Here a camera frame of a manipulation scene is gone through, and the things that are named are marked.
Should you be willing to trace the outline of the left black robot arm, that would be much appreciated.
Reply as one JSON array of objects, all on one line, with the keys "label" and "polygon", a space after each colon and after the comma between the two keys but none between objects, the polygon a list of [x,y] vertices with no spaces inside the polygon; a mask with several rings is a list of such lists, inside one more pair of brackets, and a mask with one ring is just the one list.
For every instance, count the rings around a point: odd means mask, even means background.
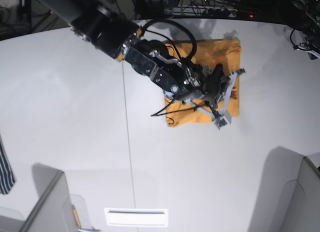
[{"label": "left black robot arm", "polygon": [[[290,34],[290,42],[295,51],[306,52],[311,60],[320,58],[320,0],[290,0],[294,7],[301,10],[302,22]],[[293,42],[294,31],[304,34],[303,41]]]}]

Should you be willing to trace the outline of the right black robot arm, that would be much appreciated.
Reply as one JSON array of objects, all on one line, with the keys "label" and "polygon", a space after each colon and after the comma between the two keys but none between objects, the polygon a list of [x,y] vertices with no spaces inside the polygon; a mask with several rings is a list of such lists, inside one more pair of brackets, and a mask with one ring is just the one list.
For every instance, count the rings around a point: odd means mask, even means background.
[{"label": "right black robot arm", "polygon": [[197,52],[193,34],[181,24],[160,19],[184,32],[190,39],[190,53],[170,55],[167,46],[158,40],[145,40],[144,34],[156,23],[151,20],[143,26],[122,18],[98,0],[37,0],[68,23],[74,33],[90,42],[113,59],[123,60],[141,75],[159,86],[171,103],[190,104],[192,109],[209,107],[213,117],[227,112],[233,86],[244,69],[228,75],[222,64],[213,71],[192,62]]}]

